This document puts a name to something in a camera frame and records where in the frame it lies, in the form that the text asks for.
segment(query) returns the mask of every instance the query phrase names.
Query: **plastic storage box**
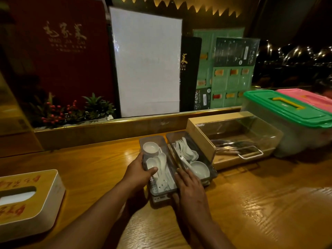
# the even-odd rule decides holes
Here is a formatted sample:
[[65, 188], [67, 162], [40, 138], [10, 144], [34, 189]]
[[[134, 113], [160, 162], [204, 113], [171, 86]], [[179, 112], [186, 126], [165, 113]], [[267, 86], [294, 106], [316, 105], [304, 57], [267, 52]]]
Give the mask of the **plastic storage box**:
[[172, 155], [175, 158], [175, 161], [177, 162], [178, 165], [180, 165], [184, 169], [187, 169], [188, 166], [180, 159], [178, 153], [176, 152], [175, 142], [177, 140], [182, 140], [182, 138], [185, 138], [189, 148], [197, 152], [198, 154], [197, 161], [204, 163], [208, 167], [210, 172], [210, 175], [208, 177], [201, 179], [203, 185], [210, 184], [210, 181], [212, 181], [214, 178], [218, 176], [218, 173], [211, 165], [211, 162], [206, 158], [204, 153], [200, 150], [200, 148], [197, 146], [197, 144], [193, 141], [193, 139], [190, 137], [190, 135], [187, 132], [179, 131], [179, 132], [168, 133], [166, 134], [166, 138], [169, 143], [169, 147], [171, 148]]
[[[157, 150], [154, 153], [148, 153], [144, 150], [144, 144], [146, 143], [155, 143], [157, 145]], [[160, 153], [164, 153], [166, 155], [166, 168], [165, 168], [165, 180], [166, 184], [162, 187], [162, 183], [157, 183], [157, 178], [156, 177], [151, 177], [150, 179], [150, 193], [152, 195], [152, 200], [153, 202], [160, 202], [168, 199], [167, 195], [169, 193], [176, 192], [177, 187], [175, 185], [174, 181], [174, 173], [176, 172], [176, 164], [173, 160], [172, 155], [170, 154], [170, 151], [168, 149], [167, 143], [165, 141], [165, 138], [161, 135], [155, 135], [151, 137], [145, 137], [139, 139], [139, 144], [141, 146], [141, 150], [143, 152], [143, 168], [144, 170], [148, 170], [148, 164], [147, 160], [149, 158], [153, 159], [154, 157], [158, 156]], [[162, 173], [161, 168], [158, 167], [158, 172], [159, 175]]]
[[272, 90], [244, 93], [241, 111], [249, 111], [284, 133], [277, 157], [317, 148], [332, 140], [332, 114]]
[[332, 99], [329, 99], [327, 97], [321, 96], [319, 94], [314, 94], [312, 92], [308, 92], [299, 88], [279, 89], [277, 90], [277, 92], [332, 113]]
[[186, 131], [216, 170], [269, 156], [283, 136], [250, 112], [189, 118]]

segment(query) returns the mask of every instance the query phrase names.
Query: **person's right hand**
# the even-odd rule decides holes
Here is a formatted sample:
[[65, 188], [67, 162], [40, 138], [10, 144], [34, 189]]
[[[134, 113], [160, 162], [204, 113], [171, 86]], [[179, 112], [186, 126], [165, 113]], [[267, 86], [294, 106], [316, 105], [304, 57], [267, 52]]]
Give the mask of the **person's right hand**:
[[177, 172], [175, 183], [180, 196], [174, 193], [173, 199], [179, 204], [185, 221], [193, 228], [213, 222], [201, 180], [189, 169], [177, 169]]

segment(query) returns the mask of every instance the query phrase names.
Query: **gold trim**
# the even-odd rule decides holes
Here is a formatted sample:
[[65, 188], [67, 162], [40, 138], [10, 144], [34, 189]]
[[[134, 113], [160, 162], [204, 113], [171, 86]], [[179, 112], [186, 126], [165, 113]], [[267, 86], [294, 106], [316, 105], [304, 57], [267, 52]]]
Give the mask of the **gold trim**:
[[35, 135], [44, 150], [75, 147], [98, 142], [113, 141], [137, 136], [165, 133], [186, 128], [188, 118], [239, 112], [241, 107], [200, 110], [183, 113], [162, 114], [110, 122], [93, 123], [36, 130]]

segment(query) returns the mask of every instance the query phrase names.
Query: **wooden counter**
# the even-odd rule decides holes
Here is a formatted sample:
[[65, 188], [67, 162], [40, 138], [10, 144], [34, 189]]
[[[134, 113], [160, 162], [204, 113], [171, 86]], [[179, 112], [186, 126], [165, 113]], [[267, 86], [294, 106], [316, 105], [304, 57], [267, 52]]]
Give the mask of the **wooden counter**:
[[[0, 159], [0, 176], [57, 169], [67, 188], [51, 232], [0, 248], [43, 246], [111, 189], [138, 153], [139, 138], [131, 138]], [[332, 155], [324, 148], [220, 172], [206, 193], [213, 218], [238, 249], [327, 249], [332, 245], [331, 187]], [[115, 248], [112, 244], [106, 248]], [[131, 217], [118, 248], [189, 246], [171, 206], [156, 209], [148, 202]]]

